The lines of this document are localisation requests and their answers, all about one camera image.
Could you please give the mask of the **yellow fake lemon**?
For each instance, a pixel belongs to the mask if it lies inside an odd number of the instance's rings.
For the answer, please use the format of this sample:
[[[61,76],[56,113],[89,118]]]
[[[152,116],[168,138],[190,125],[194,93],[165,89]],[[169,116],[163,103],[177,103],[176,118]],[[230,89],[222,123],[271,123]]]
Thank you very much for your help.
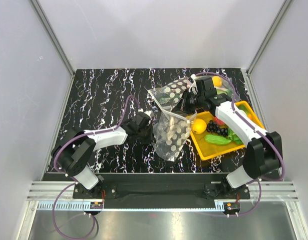
[[[198,135],[204,133],[206,129],[207,123],[200,118],[196,118],[191,127],[192,132]]]

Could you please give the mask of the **clear zip bag with mushroom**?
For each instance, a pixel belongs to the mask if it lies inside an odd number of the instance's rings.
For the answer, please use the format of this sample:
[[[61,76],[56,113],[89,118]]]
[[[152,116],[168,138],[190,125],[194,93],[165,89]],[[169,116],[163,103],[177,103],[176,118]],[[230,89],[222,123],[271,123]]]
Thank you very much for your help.
[[[163,87],[150,89],[148,93],[162,111],[171,113],[181,102],[182,95],[185,90],[188,90],[190,84],[189,78],[183,77]]]

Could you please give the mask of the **clear zip bag with lemon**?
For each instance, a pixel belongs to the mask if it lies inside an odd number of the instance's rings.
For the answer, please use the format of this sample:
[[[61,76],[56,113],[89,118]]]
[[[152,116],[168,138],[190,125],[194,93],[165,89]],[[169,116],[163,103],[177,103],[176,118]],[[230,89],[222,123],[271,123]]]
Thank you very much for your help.
[[[153,126],[155,153],[165,161],[174,162],[190,136],[191,127],[197,117],[194,113],[173,112],[172,106],[161,110],[159,122]]]

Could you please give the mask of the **green fake bok choy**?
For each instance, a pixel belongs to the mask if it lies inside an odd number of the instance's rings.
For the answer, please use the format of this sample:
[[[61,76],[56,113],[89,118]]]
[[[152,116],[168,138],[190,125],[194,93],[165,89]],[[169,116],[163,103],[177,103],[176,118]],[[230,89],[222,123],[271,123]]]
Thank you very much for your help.
[[[245,115],[248,119],[250,119],[250,113],[248,112],[248,109],[244,105],[238,106],[239,111]],[[234,141],[238,145],[242,145],[243,142],[242,140],[238,137],[238,135],[230,128],[227,127],[227,138],[230,139],[231,141]]]

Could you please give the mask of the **grey fake fish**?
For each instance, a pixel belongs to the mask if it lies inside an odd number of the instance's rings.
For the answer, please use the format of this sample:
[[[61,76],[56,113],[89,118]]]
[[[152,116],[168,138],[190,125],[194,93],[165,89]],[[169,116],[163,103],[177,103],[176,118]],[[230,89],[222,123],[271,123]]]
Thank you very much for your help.
[[[175,140],[179,129],[179,120],[177,117],[171,116],[168,122],[166,137],[167,140]]]

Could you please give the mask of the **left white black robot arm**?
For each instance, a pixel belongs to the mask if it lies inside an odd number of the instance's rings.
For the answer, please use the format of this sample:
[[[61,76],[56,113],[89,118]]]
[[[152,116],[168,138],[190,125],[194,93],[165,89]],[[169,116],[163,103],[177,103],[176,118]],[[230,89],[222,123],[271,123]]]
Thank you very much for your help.
[[[54,168],[64,172],[84,187],[91,198],[101,194],[102,180],[87,166],[93,152],[114,145],[137,141],[155,142],[152,124],[153,112],[140,111],[133,118],[102,130],[72,128],[51,152]]]

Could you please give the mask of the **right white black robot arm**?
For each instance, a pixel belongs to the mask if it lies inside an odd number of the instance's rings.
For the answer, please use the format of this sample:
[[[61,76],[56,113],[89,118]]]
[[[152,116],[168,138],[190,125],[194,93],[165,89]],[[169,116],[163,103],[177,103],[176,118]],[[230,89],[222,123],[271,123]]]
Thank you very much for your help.
[[[221,192],[226,198],[232,198],[239,192],[239,187],[250,184],[258,178],[281,169],[279,180],[284,178],[285,169],[282,157],[281,136],[273,131],[267,132],[235,105],[234,99],[227,94],[217,94],[212,77],[214,73],[201,72],[191,76],[188,90],[184,91],[178,107],[181,111],[192,114],[197,108],[210,112],[223,121],[245,145],[246,151],[242,166],[229,173],[222,180]]]

